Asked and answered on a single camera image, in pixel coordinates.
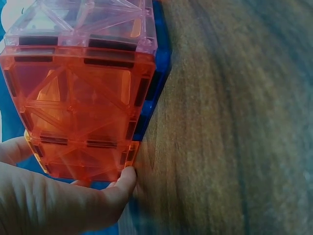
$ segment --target wood grain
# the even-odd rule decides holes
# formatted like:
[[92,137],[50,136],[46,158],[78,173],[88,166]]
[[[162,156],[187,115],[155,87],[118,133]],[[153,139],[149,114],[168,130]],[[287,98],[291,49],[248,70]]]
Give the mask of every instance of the wood grain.
[[313,1],[167,0],[173,69],[121,234],[313,234]]

